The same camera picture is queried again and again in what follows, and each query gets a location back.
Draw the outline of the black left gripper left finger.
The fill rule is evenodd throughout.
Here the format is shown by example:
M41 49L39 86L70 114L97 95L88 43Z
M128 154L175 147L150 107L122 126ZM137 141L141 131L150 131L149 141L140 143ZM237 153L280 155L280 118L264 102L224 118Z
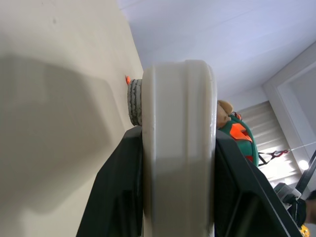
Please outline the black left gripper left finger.
M134 127L98 171L77 236L139 237L142 223L142 128Z

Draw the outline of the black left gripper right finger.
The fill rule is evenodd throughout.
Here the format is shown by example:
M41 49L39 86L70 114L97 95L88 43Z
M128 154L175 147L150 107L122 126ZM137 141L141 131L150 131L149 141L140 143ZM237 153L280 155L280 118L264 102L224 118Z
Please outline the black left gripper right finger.
M214 223L217 237L300 236L265 175L222 131L216 132Z

